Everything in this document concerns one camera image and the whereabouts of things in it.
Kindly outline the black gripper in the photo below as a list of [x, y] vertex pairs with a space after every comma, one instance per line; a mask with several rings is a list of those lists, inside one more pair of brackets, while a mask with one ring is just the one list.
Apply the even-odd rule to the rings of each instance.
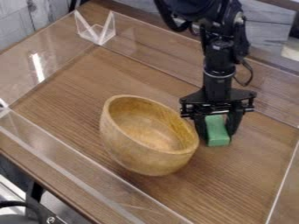
[[207, 139], [207, 124], [204, 116], [228, 114], [225, 128], [228, 135], [232, 137], [238, 132], [243, 115], [255, 110], [254, 100], [256, 97], [256, 92], [232, 88], [228, 99], [209, 101], [204, 91], [200, 89], [180, 99], [180, 114], [183, 118], [195, 117], [195, 129], [203, 140]]

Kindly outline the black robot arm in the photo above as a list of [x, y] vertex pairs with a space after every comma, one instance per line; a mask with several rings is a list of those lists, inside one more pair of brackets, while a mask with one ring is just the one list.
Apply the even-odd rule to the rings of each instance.
[[193, 121], [199, 138], [223, 145], [236, 134], [243, 115], [255, 108], [258, 93], [232, 87], [236, 65], [246, 65], [250, 43], [239, 0], [153, 0], [175, 32], [200, 38], [203, 84], [180, 99], [181, 116]]

